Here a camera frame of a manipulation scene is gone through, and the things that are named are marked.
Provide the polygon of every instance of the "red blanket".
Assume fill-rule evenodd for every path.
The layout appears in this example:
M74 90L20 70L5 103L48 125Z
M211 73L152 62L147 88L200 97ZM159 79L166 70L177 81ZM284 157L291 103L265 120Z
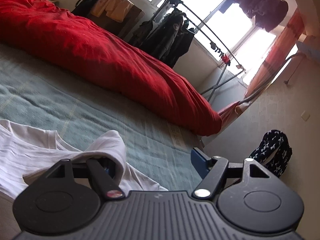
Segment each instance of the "red blanket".
M0 41L119 92L196 134L221 129L219 115L185 78L47 0L0 0Z

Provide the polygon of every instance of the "wall switch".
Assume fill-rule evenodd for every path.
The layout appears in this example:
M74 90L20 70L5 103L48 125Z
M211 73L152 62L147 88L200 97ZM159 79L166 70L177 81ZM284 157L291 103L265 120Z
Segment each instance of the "wall switch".
M301 117L303 120L308 121L310 114L306 111L303 111L303 113L301 114Z

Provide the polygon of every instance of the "red curtain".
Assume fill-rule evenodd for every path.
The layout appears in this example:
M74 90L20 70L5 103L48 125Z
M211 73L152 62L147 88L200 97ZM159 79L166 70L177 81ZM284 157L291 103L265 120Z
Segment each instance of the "red curtain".
M243 113L270 85L273 77L280 71L287 55L304 31L304 24L300 12L296 9L289 23L273 44L266 60L262 63L257 74L250 82L243 101L235 102L220 110L222 130Z

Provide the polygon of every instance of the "teal blanket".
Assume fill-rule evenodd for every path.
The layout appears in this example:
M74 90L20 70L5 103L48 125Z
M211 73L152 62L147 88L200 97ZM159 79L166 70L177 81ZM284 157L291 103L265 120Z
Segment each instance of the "teal blanket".
M199 147L196 135L120 94L3 44L0 118L57 130L80 150L117 130L127 147L127 162L163 187L191 191L201 181L190 161L191 149Z

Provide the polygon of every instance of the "white t-shirt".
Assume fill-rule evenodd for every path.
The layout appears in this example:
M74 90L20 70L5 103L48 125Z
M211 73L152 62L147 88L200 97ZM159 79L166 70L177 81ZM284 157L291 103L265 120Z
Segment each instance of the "white t-shirt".
M24 179L38 177L59 160L79 163L91 157L108 157L116 163L114 181L126 195L130 190L166 191L126 162L126 148L117 131L106 132L82 152L57 131L0 120L0 191L13 199L28 186Z

